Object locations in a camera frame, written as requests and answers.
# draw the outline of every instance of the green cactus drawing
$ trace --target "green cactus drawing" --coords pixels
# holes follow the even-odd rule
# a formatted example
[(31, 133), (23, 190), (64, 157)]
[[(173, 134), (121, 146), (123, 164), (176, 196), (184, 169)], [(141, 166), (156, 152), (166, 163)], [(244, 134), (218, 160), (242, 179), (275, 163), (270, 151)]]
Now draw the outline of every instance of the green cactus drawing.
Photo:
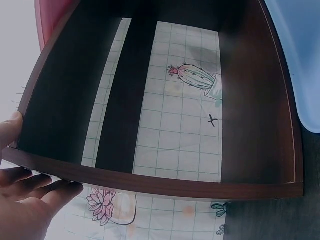
[(177, 75), (180, 80), (195, 88), (204, 90), (204, 95), (216, 101), (222, 100), (222, 83), (219, 74), (210, 75), (195, 65), (183, 64), (180, 67), (168, 66), (168, 73)]

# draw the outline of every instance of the pink flower drawing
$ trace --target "pink flower drawing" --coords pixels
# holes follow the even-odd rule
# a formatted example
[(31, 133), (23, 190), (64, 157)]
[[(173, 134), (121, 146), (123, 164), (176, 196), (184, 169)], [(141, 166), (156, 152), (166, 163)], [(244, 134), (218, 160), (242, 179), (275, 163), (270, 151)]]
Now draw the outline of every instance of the pink flower drawing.
[(114, 213), (114, 205), (112, 200), (116, 193), (110, 190), (101, 190), (92, 188), (92, 194), (86, 199), (91, 206), (89, 211), (93, 212), (93, 221), (100, 221), (100, 226), (104, 226), (109, 222)]

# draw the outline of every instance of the finger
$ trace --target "finger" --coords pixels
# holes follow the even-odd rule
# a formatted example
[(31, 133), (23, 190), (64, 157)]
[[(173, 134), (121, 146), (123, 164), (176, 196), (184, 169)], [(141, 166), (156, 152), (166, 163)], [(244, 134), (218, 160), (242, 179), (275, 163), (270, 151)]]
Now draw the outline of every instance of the finger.
[(72, 182), (59, 189), (49, 192), (42, 198), (55, 216), (65, 205), (67, 205), (73, 198), (78, 196), (84, 187), (80, 183)]
[(30, 192), (28, 197), (42, 199), (46, 194), (48, 194), (51, 191), (54, 191), (56, 189), (62, 188), (63, 186), (65, 186), (67, 184), (69, 184), (68, 181), (59, 180), (59, 181), (56, 181), (48, 186), (44, 186), (44, 187), (38, 188), (38, 189)]
[(6, 188), (17, 181), (30, 178), (32, 172), (22, 167), (14, 167), (0, 170), (0, 188)]
[(10, 120), (0, 123), (0, 147), (1, 150), (17, 140), (22, 129), (23, 118), (20, 112), (16, 111)]
[(4, 197), (18, 201), (24, 199), (29, 193), (35, 189), (47, 186), (52, 182), (51, 177), (46, 175), (36, 175), (28, 179), (18, 181), (10, 187), (1, 189), (1, 193)]

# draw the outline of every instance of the black cross mark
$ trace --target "black cross mark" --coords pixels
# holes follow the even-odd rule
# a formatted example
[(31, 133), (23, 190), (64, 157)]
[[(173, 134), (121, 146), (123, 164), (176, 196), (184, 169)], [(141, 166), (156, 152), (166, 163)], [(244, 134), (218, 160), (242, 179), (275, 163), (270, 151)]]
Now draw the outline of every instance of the black cross mark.
[(212, 126), (215, 127), (214, 121), (217, 121), (218, 119), (217, 118), (212, 118), (211, 114), (209, 114), (209, 117), (210, 117), (210, 121), (208, 121), (208, 123), (211, 123)]

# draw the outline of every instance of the red object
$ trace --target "red object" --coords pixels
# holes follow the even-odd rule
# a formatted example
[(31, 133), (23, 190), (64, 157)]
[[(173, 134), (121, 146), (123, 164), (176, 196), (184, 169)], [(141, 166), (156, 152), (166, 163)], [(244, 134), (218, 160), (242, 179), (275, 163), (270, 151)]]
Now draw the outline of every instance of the red object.
[(35, 0), (35, 19), (41, 51), (73, 0)]

